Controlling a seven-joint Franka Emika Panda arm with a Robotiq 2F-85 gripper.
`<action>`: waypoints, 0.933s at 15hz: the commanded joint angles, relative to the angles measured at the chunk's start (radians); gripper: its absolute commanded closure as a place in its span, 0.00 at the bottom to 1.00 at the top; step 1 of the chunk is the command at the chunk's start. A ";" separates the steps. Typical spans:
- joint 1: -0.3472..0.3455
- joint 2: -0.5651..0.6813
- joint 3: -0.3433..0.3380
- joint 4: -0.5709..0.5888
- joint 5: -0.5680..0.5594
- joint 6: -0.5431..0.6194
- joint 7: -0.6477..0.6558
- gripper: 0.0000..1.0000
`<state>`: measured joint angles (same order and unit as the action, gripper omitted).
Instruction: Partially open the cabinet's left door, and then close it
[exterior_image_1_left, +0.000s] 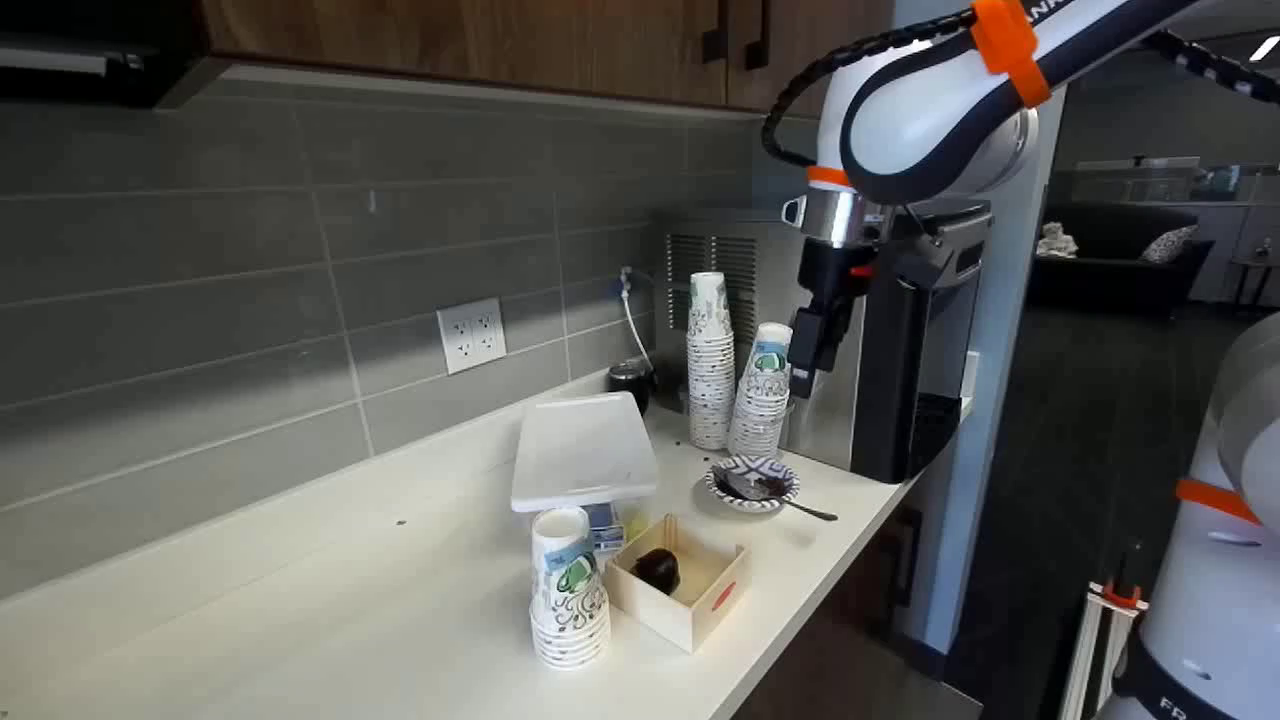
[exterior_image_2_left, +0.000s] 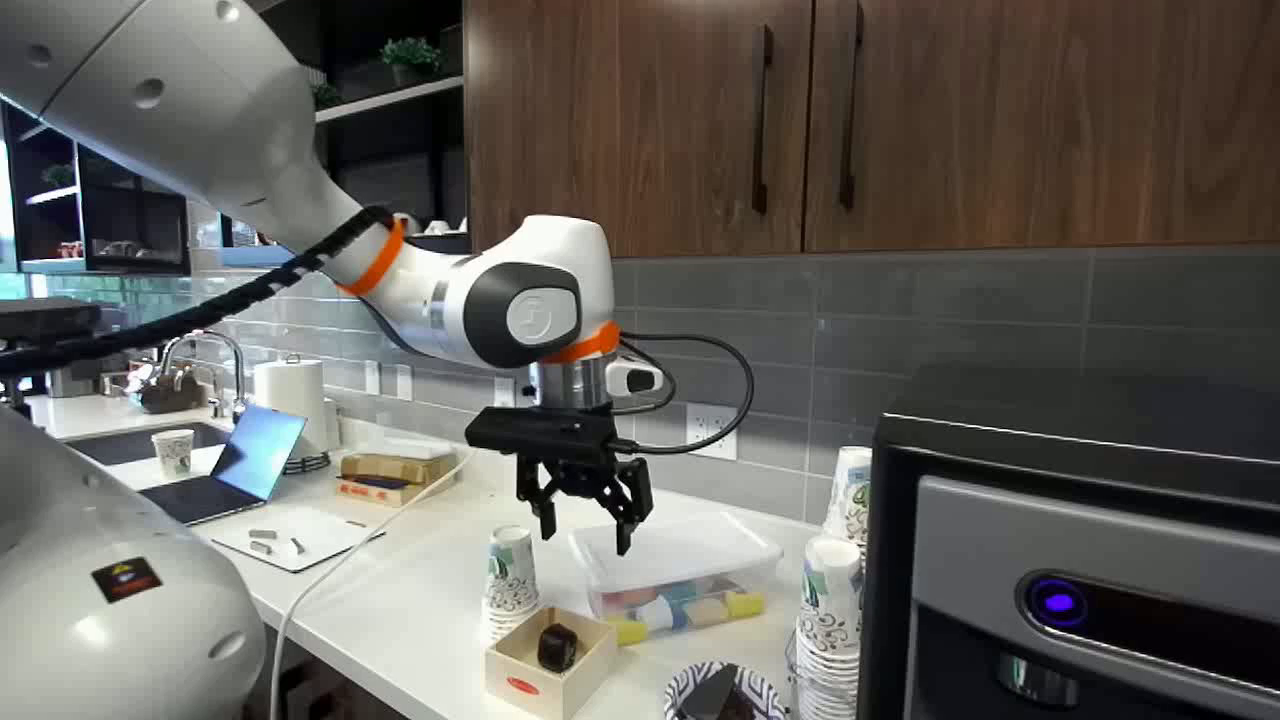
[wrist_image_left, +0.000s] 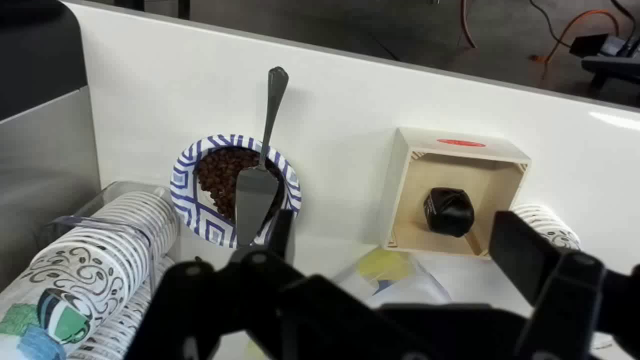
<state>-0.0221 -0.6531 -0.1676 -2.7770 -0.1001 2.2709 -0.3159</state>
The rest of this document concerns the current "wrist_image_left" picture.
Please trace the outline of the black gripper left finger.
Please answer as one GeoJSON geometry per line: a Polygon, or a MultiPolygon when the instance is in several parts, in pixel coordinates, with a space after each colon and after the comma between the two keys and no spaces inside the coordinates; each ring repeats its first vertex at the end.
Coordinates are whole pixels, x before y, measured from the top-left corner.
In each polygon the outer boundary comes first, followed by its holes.
{"type": "Polygon", "coordinates": [[[217,271],[173,267],[127,350],[127,360],[213,360],[244,333],[272,360],[349,360],[375,355],[375,312],[325,277],[305,277],[272,253],[217,271]]]}

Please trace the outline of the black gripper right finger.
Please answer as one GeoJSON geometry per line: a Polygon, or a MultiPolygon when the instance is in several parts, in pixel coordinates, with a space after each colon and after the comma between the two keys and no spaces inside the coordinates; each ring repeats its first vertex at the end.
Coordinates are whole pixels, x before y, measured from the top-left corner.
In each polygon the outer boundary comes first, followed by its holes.
{"type": "Polygon", "coordinates": [[[494,215],[491,259],[533,307],[519,335],[519,360],[588,360],[604,333],[640,359],[640,271],[611,271],[583,250],[552,247],[519,215],[494,215]]]}

